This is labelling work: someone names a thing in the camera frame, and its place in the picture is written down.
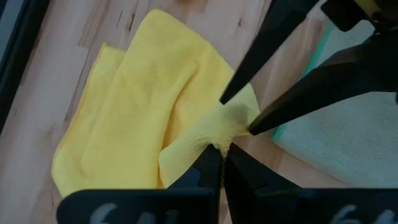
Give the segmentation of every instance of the teal cloth edge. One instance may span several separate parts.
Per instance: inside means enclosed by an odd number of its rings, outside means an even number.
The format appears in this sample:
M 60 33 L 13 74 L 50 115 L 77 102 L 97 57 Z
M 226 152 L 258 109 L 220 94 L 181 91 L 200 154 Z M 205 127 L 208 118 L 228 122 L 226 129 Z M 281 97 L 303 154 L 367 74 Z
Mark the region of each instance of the teal cloth edge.
M 318 63 L 319 57 L 322 54 L 323 48 L 325 47 L 326 42 L 328 41 L 330 34 L 334 28 L 335 28 L 335 25 L 333 23 L 330 23 L 327 30 L 325 31 L 325 34 L 319 41 L 317 49 L 315 50 L 315 53 L 312 55 L 310 63 L 308 64 L 307 68 L 305 69 L 305 72 L 297 81 L 299 81 L 301 78 L 306 76 L 309 72 L 311 72 L 311 70 L 313 70 L 317 66 L 317 63 Z M 272 135 L 272 141 L 274 141 L 274 142 L 278 141 L 282 137 L 285 128 L 286 128 L 286 124 L 276 127 L 275 132 Z

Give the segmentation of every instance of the gray towel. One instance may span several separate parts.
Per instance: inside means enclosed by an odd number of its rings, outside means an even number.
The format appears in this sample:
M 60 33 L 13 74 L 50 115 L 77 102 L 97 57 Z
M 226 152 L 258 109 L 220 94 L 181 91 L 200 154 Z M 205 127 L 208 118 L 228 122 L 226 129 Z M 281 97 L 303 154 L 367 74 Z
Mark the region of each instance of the gray towel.
M 362 21 L 344 33 L 331 26 L 307 70 L 373 32 Z M 367 93 L 295 119 L 274 141 L 299 159 L 355 187 L 398 186 L 398 105 L 395 93 Z

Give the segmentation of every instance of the microfiber cloth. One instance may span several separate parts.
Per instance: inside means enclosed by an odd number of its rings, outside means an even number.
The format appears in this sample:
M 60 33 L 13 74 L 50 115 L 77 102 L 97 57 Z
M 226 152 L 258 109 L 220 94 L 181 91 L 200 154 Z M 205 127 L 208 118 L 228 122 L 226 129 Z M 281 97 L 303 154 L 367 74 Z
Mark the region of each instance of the microfiber cloth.
M 364 42 L 373 26 L 349 32 L 330 26 L 308 71 L 335 52 Z M 303 161 L 355 187 L 398 186 L 398 105 L 395 93 L 367 93 L 279 127 L 274 141 Z
M 234 71 L 206 40 L 151 11 L 127 52 L 103 45 L 53 158 L 62 196 L 83 189 L 162 189 L 209 144 L 226 155 L 259 114 L 247 85 L 219 98 Z

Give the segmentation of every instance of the wooden floor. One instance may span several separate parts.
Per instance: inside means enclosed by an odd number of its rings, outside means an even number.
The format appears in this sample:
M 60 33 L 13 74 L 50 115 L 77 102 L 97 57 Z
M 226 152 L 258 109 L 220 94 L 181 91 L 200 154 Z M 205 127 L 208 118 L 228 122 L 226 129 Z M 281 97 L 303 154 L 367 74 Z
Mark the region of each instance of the wooden floor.
M 53 0 L 0 137 L 0 223 L 56 223 L 61 200 L 50 176 L 103 42 L 127 49 L 146 14 L 160 8 L 209 40 L 236 68 L 270 0 Z M 305 70 L 327 26 L 314 10 L 253 81 L 261 108 Z M 238 139 L 259 161 L 303 187 L 345 184 L 304 164 L 265 134 Z M 221 223 L 230 223 L 225 199 Z

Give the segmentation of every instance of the yellow microfiber cloth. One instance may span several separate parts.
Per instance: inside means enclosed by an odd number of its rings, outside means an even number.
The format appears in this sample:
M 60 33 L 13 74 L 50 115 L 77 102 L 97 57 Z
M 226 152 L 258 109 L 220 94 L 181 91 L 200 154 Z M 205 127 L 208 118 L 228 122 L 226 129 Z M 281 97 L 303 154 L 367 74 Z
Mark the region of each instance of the yellow microfiber cloth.
M 160 10 L 143 20 L 127 52 L 104 44 L 54 155 L 61 195 L 166 188 L 207 145 L 225 156 L 259 114 L 250 85 L 219 103 L 232 74 L 207 41 Z

